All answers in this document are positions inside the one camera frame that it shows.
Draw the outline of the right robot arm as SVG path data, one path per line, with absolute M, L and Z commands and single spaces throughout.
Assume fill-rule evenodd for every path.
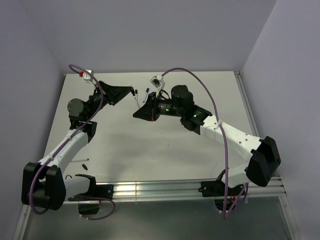
M 187 130 L 227 144 L 228 149 L 243 158 L 243 164 L 224 171 L 218 177 L 216 189 L 222 195 L 229 194 L 233 188 L 245 183 L 266 187 L 281 164 L 273 138 L 253 136 L 217 120 L 210 111 L 195 104 L 193 94 L 186 85 L 174 86 L 169 99 L 162 99 L 155 92 L 150 93 L 146 103 L 133 117 L 155 122 L 161 115 L 179 117 Z

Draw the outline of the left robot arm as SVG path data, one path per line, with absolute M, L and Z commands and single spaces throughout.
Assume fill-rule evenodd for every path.
M 94 176 L 77 174 L 65 180 L 63 173 L 69 163 L 93 139 L 97 122 L 92 121 L 104 106 L 114 106 L 130 93 L 131 86 L 111 86 L 99 82 L 87 101 L 78 98 L 67 104 L 70 128 L 65 138 L 47 156 L 37 163 L 29 162 L 23 169 L 21 202 L 24 205 L 58 210 L 64 201 L 74 196 L 91 200 L 98 188 Z

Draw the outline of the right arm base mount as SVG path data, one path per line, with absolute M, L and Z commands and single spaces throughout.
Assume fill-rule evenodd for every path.
M 228 211 L 236 199 L 236 195 L 241 191 L 240 187 L 227 188 L 227 200 L 226 211 Z M 214 181 L 202 181 L 198 192 L 202 194 L 202 197 L 214 197 L 214 204 L 219 211 L 223 211 L 224 196 L 225 196 L 225 184 L 221 180 Z

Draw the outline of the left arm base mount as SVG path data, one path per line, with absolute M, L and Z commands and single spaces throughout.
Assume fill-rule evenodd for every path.
M 98 184 L 95 186 L 93 193 L 81 193 L 73 197 L 69 197 L 69 202 L 84 202 L 84 201 L 98 201 L 95 204 L 80 203 L 78 205 L 78 212 L 81 215 L 96 215 L 101 207 L 101 201 L 113 199 L 114 185 L 113 184 Z

